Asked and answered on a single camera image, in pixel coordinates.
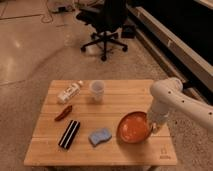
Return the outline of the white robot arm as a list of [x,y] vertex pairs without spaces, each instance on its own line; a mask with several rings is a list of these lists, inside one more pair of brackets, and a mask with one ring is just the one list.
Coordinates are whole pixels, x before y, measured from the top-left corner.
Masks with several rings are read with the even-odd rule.
[[150,93],[153,100],[147,117],[154,133],[167,122],[171,108],[181,111],[213,133],[213,106],[185,95],[180,79],[171,77],[156,81],[151,85]]

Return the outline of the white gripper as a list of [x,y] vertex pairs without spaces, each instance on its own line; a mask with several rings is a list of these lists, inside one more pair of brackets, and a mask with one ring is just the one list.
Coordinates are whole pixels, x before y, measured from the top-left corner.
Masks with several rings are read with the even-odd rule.
[[152,133],[158,133],[165,123],[168,120],[168,112],[167,111],[154,111],[152,109],[148,110],[147,113],[148,122],[152,127]]

